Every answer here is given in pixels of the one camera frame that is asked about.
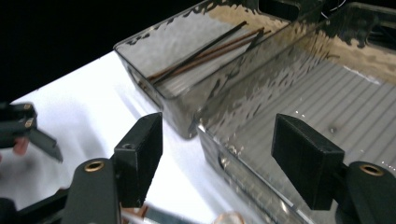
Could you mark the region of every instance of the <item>wooden stick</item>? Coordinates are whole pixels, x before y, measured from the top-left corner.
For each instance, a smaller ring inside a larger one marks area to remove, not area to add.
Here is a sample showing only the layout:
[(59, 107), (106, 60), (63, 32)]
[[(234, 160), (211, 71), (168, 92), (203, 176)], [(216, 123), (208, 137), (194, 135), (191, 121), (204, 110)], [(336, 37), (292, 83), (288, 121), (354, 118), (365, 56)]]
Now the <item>wooden stick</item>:
[(164, 79), (166, 79), (167, 77), (169, 77), (170, 74), (172, 74), (174, 71), (176, 71), (179, 67), (184, 66), (185, 64), (189, 63), (190, 61), (192, 61), (196, 56), (198, 56), (199, 54), (201, 54), (202, 52), (204, 52), (205, 50), (211, 48), (212, 46), (216, 45), (217, 43), (219, 43), (221, 40), (223, 40), (224, 38), (226, 38), (229, 35), (232, 35), (233, 33), (235, 33), (236, 31), (238, 31), (239, 29), (241, 29), (244, 25), (248, 24), (246, 21), (243, 21), (241, 23), (239, 23), (237, 26), (235, 26), (233, 29), (231, 29), (230, 31), (226, 32), (225, 34), (219, 36), (218, 38), (216, 38), (215, 40), (209, 42), (207, 45), (203, 46), (202, 48), (198, 49), (196, 52), (194, 52), (190, 57), (188, 57), (186, 60), (184, 60), (183, 62), (179, 63), (177, 66), (175, 66), (174, 68), (172, 68), (171, 70), (167, 71), (166, 73), (164, 73), (162, 76), (158, 77), (157, 79), (153, 80), (153, 84), (163, 81)]
[(230, 51), (232, 51), (234, 49), (241, 48), (242, 46), (252, 42), (254, 39), (256, 39), (256, 36), (255, 37), (251, 37), (250, 39), (241, 41), (240, 43), (235, 44), (233, 46), (230, 46), (230, 47), (228, 47), (226, 49), (221, 49), (221, 50), (218, 50), (216, 52), (212, 52), (211, 54), (207, 55), (206, 57), (199, 58), (199, 59), (197, 59), (197, 60), (195, 60), (195, 61), (193, 61), (193, 62), (191, 62), (189, 64), (186, 64), (185, 66), (182, 66), (182, 67), (178, 68), (176, 71), (174, 71), (172, 74), (170, 74), (169, 77), (178, 76), (181, 73), (187, 72), (187, 71), (191, 70), (192, 68), (194, 68), (194, 67), (196, 67), (198, 65), (201, 65), (201, 64), (206, 63), (206, 62), (208, 62), (210, 60), (218, 58), (219, 56), (222, 56), (222, 55), (224, 55), (224, 54), (226, 54), (226, 53), (228, 53), (228, 52), (230, 52)]
[[(207, 56), (207, 55), (209, 55), (209, 54), (212, 54), (212, 53), (214, 53), (214, 52), (216, 52), (216, 51), (218, 51), (218, 50), (225, 49), (225, 48), (227, 48), (227, 47), (229, 47), (229, 46), (231, 46), (231, 45), (233, 45), (233, 44), (236, 44), (237, 42), (242, 41), (242, 40), (244, 40), (244, 39), (246, 39), (246, 38), (248, 38), (248, 37), (251, 37), (251, 36), (253, 36), (253, 35), (255, 35), (255, 34), (257, 34), (258, 32), (263, 31), (263, 30), (264, 30), (264, 27), (262, 27), (262, 28), (260, 28), (260, 29), (257, 29), (257, 30), (255, 30), (255, 31), (252, 31), (252, 32), (250, 32), (250, 33), (247, 33), (247, 34), (245, 34), (245, 35), (239, 36), (239, 37), (237, 37), (236, 39), (233, 39), (233, 40), (231, 40), (231, 41), (229, 41), (229, 42), (227, 42), (227, 43), (225, 43), (225, 44), (223, 44), (223, 45), (220, 45), (220, 46), (218, 46), (218, 47), (216, 47), (216, 48), (213, 48), (213, 49), (204, 51), (204, 52), (202, 52), (201, 54), (197, 55), (197, 56), (195, 57), (194, 60), (198, 60), (198, 59), (200, 59), (200, 58), (203, 58), (203, 57), (205, 57), (205, 56)], [(178, 64), (169, 66), (169, 67), (163, 69), (162, 71), (160, 71), (160, 72), (158, 72), (158, 73), (156, 73), (156, 74), (154, 74), (154, 75), (148, 77), (148, 81), (153, 81), (154, 79), (163, 76), (163, 74), (169, 72), (171, 69), (174, 69), (176, 66), (178, 66)]]

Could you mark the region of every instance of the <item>glass baking dish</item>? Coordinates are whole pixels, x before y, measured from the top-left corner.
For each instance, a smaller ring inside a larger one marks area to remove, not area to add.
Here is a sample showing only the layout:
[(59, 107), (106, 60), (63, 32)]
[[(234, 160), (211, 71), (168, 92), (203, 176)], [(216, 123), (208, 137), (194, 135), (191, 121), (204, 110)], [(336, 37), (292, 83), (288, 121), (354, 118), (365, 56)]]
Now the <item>glass baking dish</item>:
[[(319, 0), (275, 1), (299, 8), (298, 18), (304, 15), (306, 22), (318, 21), (322, 6)], [(242, 78), (237, 71), (240, 62), (244, 60), (241, 55), (255, 45), (246, 44), (160, 83), (153, 83), (150, 78), (175, 63), (183, 62), (196, 50), (243, 21), (247, 25), (219, 42), (219, 45), (236, 36), (263, 28), (264, 37), (256, 41), (260, 43), (290, 24), (290, 21), (260, 12), (259, 3), (263, 1), (241, 2), (243, 4), (232, 0), (204, 1), (114, 47), (136, 87), (161, 109), (164, 118), (185, 138), (196, 135), (192, 120), (199, 106), (219, 94), (225, 85)], [(300, 34), (299, 31), (295, 32), (288, 41)], [(262, 55), (258, 57), (262, 57), (262, 60), (271, 58), (284, 46), (286, 45), (277, 42), (276, 48), (261, 52)], [(225, 79), (228, 79), (226, 83), (220, 83)]]
[(206, 160), (263, 220), (336, 223), (311, 211), (271, 156), (276, 114), (396, 175), (396, 11), (350, 4), (290, 43), (195, 115)]

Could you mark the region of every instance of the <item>clamp jaw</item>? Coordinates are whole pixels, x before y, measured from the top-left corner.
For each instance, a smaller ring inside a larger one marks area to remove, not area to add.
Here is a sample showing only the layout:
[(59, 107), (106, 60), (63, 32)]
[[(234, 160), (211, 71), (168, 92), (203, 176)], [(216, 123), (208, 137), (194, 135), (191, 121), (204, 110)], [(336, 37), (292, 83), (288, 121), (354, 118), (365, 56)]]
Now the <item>clamp jaw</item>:
[(140, 207), (163, 154), (163, 117), (147, 115), (114, 148), (110, 159), (83, 162), (69, 189), (16, 211), (0, 199), (0, 224), (119, 224), (120, 207)]
[(395, 176), (370, 162), (346, 166), (344, 155), (302, 120), (276, 115), (272, 156), (312, 210), (336, 200), (341, 223), (395, 223)]
[(32, 104), (0, 104), (0, 148), (13, 147), (16, 137), (29, 140), (56, 161), (62, 162), (56, 140), (37, 128), (37, 113)]

